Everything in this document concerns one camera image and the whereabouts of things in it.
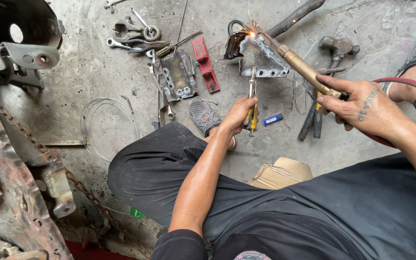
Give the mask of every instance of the black shirt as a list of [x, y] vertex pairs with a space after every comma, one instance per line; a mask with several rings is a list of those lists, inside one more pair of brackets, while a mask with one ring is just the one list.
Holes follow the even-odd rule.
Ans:
[[[334, 227], [309, 216], [259, 212], [222, 236], [213, 260], [358, 260], [357, 247]], [[158, 239], [153, 260], [208, 260], [203, 239], [179, 229]]]

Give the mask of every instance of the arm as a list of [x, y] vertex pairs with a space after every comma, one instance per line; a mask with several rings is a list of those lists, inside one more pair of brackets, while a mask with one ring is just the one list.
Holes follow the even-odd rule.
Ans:
[[202, 225], [215, 196], [221, 163], [232, 137], [242, 131], [248, 109], [257, 98], [247, 96], [234, 103], [205, 151], [182, 183], [173, 208], [169, 232], [189, 229], [203, 238]]
[[408, 118], [383, 92], [378, 83], [316, 77], [322, 84], [349, 93], [348, 102], [322, 96], [317, 101], [334, 112], [346, 131], [353, 127], [393, 143], [416, 169], [416, 123]]

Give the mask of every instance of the rusty chain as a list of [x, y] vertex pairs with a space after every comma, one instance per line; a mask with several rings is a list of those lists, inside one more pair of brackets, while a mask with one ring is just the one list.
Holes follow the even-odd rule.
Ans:
[[[48, 151], [48, 148], [42, 143], [40, 143], [37, 139], [35, 139], [27, 127], [22, 127], [20, 125], [20, 121], [17, 118], [13, 117], [9, 113], [9, 111], [1, 105], [1, 103], [0, 103], [0, 114], [6, 117], [9, 124], [17, 127], [20, 133], [22, 133], [30, 142], [32, 142], [35, 145], [36, 150], [38, 150], [40, 153], [46, 153]], [[89, 201], [94, 206], [99, 208], [102, 216], [106, 217], [116, 229], [118, 229], [121, 233], [127, 236], [130, 239], [131, 245], [135, 246], [137, 250], [139, 250], [139, 252], [147, 260], [150, 260], [150, 257], [149, 257], [150, 253], [147, 251], [147, 249], [145, 249], [142, 245], [138, 243], [137, 238], [133, 234], [131, 234], [129, 231], [127, 231], [126, 228], [112, 216], [111, 212], [108, 209], [102, 206], [101, 202], [94, 196], [94, 194], [90, 192], [88, 189], [86, 189], [86, 186], [83, 184], [83, 182], [78, 181], [75, 178], [75, 175], [72, 172], [70, 172], [65, 166], [64, 166], [64, 169], [65, 169], [66, 178], [68, 180], [71, 180], [74, 183], [75, 188], [79, 190], [80, 192], [83, 192], [84, 195], [86, 195], [86, 198], [89, 199]]]

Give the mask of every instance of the tattoo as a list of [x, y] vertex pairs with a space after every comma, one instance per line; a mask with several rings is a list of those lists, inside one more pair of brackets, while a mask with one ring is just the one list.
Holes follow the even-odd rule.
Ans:
[[370, 104], [372, 103], [373, 99], [376, 97], [376, 95], [378, 94], [379, 89], [374, 87], [372, 92], [370, 92], [370, 94], [368, 95], [367, 99], [364, 102], [364, 107], [362, 108], [362, 110], [359, 112], [359, 115], [357, 116], [357, 120], [364, 121], [365, 120], [365, 115], [367, 115], [367, 110], [368, 108], [370, 108]]

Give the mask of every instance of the welding torch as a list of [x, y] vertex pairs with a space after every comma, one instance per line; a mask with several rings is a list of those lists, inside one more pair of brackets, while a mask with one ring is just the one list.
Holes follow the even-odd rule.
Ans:
[[[322, 95], [327, 95], [342, 100], [347, 100], [349, 95], [345, 92], [340, 92], [325, 86], [316, 80], [317, 75], [321, 75], [311, 65], [300, 58], [294, 51], [290, 50], [284, 44], [279, 43], [277, 40], [272, 38], [268, 33], [260, 31], [257, 34], [262, 34], [270, 42], [270, 47], [279, 54], [279, 57], [286, 61], [296, 72], [298, 72], [309, 84], [311, 84], [317, 91]], [[321, 110], [323, 115], [327, 115], [328, 111]]]

